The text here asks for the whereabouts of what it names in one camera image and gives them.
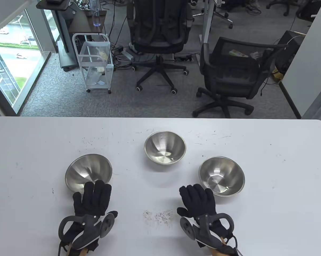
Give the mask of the person's left hand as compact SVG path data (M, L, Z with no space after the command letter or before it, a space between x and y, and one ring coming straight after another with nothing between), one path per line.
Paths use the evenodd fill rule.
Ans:
M110 184L98 180L95 183L86 182L84 193L75 192L72 196L74 200L74 214L77 217L84 215L96 216L100 218L105 215L108 208L112 187ZM77 235L84 231L84 225L74 222L59 244L69 255L80 255L80 250L71 248L71 243Z

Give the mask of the person's right hand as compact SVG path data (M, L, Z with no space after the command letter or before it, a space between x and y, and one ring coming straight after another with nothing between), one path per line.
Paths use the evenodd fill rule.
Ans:
M199 247L209 247L212 255L238 256L238 244L231 247L225 241L236 241L234 222L229 215L216 212L212 190L194 184L180 187L179 193L184 207L177 208L177 213L187 236L197 241Z

